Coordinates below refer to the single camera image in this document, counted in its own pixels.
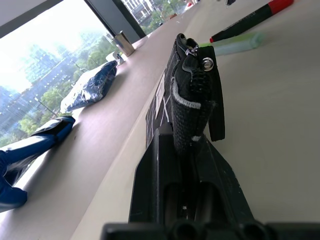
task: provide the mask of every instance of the metal cup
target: metal cup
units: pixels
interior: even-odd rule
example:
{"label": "metal cup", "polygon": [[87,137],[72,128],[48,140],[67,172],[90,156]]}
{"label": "metal cup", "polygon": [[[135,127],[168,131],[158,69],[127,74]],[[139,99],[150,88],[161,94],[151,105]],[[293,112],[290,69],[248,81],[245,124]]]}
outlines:
{"label": "metal cup", "polygon": [[129,57],[135,51],[134,47],[131,45],[123,31],[119,32],[119,34],[114,37],[112,43],[114,43],[127,57]]}

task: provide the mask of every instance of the building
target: building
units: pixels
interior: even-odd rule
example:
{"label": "building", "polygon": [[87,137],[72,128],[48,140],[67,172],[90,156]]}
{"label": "building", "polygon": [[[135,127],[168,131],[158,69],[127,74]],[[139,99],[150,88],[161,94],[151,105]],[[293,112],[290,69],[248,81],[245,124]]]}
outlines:
{"label": "building", "polygon": [[153,11],[157,11],[153,0],[122,0],[122,2],[140,25],[143,25]]}

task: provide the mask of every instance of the white wall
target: white wall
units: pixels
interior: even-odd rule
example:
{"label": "white wall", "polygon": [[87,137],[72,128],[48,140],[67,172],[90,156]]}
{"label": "white wall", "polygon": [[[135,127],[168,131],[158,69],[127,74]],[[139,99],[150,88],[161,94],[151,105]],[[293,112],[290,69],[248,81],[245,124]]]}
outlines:
{"label": "white wall", "polygon": [[46,0],[0,0],[0,26],[45,1]]}

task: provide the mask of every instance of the marker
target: marker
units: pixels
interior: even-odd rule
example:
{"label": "marker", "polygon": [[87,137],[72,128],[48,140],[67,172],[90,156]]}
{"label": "marker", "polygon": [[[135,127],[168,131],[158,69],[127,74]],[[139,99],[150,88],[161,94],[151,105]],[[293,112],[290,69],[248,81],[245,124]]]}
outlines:
{"label": "marker", "polygon": [[256,49],[264,38],[261,32],[249,32],[213,43],[200,43],[199,47],[213,46],[215,56],[221,56]]}
{"label": "marker", "polygon": [[248,16],[245,16],[241,20],[232,24],[231,26],[227,27],[225,30],[222,30],[221,32],[213,35],[210,38],[210,43],[238,36],[243,32],[258,25],[259,23],[262,23],[264,20],[277,14],[283,9],[289,7],[293,3],[294,0],[273,0],[268,4],[260,7],[253,13],[249,14]]}

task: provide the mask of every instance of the black pouch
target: black pouch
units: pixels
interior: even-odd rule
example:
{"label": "black pouch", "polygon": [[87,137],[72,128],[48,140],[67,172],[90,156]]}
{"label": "black pouch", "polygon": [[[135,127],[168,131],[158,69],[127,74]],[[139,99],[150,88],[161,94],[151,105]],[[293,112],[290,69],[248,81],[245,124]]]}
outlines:
{"label": "black pouch", "polygon": [[199,141],[207,123],[212,141],[225,138],[222,87],[212,46],[199,47],[178,34],[145,119],[146,145],[155,130],[169,122],[178,154]]}

